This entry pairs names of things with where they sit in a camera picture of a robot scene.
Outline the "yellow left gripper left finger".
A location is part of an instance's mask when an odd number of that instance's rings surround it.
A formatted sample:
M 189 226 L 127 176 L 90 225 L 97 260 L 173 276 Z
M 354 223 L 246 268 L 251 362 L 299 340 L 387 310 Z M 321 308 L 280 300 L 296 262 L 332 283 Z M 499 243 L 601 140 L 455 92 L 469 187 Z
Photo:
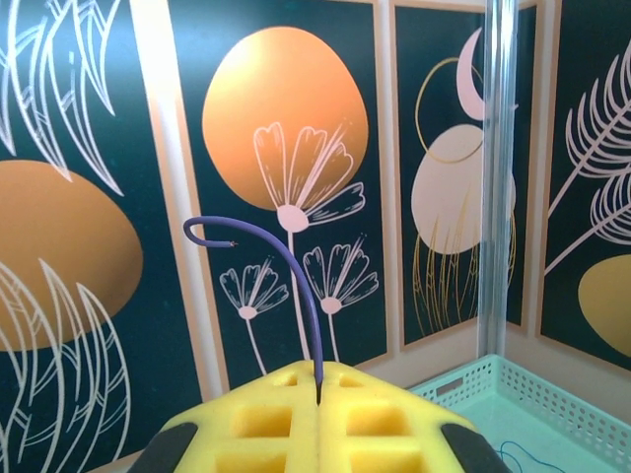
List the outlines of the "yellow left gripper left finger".
M 313 364 L 295 362 L 169 419 L 131 472 L 317 472 Z

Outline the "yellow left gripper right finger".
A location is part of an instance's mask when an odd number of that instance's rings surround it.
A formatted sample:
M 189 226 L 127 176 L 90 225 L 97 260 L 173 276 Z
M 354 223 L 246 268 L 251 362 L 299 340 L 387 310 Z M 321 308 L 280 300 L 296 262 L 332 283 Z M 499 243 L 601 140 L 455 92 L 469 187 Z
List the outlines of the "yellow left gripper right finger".
M 461 415 L 349 366 L 326 362 L 318 420 L 320 472 L 507 472 Z

